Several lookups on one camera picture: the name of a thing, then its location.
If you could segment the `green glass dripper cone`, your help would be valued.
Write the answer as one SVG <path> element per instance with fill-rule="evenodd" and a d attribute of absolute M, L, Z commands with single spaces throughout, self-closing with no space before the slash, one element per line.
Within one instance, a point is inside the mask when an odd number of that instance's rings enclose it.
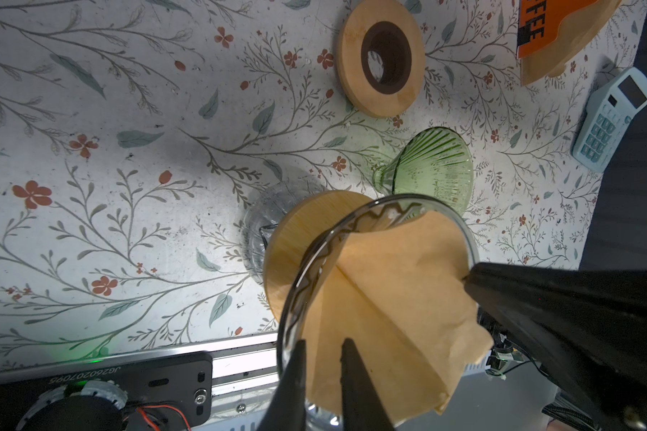
<path fill-rule="evenodd" d="M 385 196 L 430 196 L 462 215 L 474 188 L 472 156 L 465 140 L 454 130 L 425 129 L 391 162 L 373 170 L 372 185 Z"/>

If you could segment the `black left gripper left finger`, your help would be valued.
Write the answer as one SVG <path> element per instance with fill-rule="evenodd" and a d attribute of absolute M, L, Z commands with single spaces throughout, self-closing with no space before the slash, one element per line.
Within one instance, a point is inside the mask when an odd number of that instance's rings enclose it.
<path fill-rule="evenodd" d="M 257 431 L 303 431 L 306 427 L 307 346 L 295 345 L 278 387 Z"/>

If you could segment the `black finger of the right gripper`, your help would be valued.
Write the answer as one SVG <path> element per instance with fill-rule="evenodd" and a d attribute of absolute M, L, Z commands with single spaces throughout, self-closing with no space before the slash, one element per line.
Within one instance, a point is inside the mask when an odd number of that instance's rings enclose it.
<path fill-rule="evenodd" d="M 465 292 L 604 430 L 647 430 L 647 270 L 478 263 Z"/>

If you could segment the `wooden dripper ring base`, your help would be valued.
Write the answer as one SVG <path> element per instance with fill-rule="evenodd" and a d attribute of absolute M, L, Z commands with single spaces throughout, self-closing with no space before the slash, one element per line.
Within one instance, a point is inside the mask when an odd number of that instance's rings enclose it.
<path fill-rule="evenodd" d="M 266 248 L 263 285 L 274 318 L 279 321 L 289 290 L 309 246 L 372 198 L 348 190 L 332 190 L 306 198 L 289 210 Z"/>

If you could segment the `grey glass dripper cone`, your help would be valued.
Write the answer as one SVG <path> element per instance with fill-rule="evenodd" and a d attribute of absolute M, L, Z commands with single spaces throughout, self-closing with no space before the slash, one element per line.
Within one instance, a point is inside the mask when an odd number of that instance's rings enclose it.
<path fill-rule="evenodd" d="M 277 345 L 280 369 L 287 367 L 299 340 L 304 340 L 307 346 L 304 334 L 307 315 L 325 280 L 339 260 L 348 238 L 354 233 L 375 233 L 392 229 L 431 211 L 448 217 L 465 235 L 469 271 L 479 262 L 476 242 L 467 224 L 455 210 L 438 199 L 418 194 L 372 199 L 370 203 L 354 210 L 329 231 L 323 233 L 306 251 L 280 316 Z M 312 413 L 320 413 L 325 418 L 340 417 L 343 414 L 343 412 L 338 415 L 330 413 L 310 402 L 307 398 L 307 383 L 306 404 Z"/>

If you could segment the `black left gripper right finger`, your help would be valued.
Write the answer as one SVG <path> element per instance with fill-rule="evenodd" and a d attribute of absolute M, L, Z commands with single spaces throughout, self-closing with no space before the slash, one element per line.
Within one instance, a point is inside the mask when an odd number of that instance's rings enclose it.
<path fill-rule="evenodd" d="M 341 398 L 345 431 L 393 431 L 354 341 L 343 341 L 341 348 Z"/>

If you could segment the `light blue calculator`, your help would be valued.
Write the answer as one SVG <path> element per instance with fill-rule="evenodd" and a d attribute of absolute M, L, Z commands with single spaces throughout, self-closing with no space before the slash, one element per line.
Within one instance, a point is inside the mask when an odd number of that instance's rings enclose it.
<path fill-rule="evenodd" d="M 627 68 L 598 88 L 586 105 L 573 158 L 593 172 L 604 172 L 634 117 L 646 106 L 647 77 L 638 68 Z"/>

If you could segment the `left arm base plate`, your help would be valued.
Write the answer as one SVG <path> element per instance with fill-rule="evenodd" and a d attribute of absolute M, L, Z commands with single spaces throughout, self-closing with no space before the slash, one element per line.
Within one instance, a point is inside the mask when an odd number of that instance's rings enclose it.
<path fill-rule="evenodd" d="M 0 430 L 191 430 L 210 418 L 205 352 L 0 373 Z"/>

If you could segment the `clear grey glass carafe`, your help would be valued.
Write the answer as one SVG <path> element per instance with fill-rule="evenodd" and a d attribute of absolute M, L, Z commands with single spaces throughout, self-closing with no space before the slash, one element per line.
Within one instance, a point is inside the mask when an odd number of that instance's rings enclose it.
<path fill-rule="evenodd" d="M 315 179 L 303 178 L 269 186 L 258 193 L 244 213 L 241 245 L 244 266 L 252 279 L 263 285 L 265 253 L 271 237 L 290 210 L 325 191 Z"/>

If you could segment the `orange coffee filter pack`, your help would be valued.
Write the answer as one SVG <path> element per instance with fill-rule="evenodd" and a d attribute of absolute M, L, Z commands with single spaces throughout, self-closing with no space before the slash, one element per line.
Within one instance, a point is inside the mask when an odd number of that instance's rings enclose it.
<path fill-rule="evenodd" d="M 618 0 L 522 0 L 519 7 L 517 58 L 520 82 L 527 86 L 558 77 L 564 66 L 607 24 Z"/>

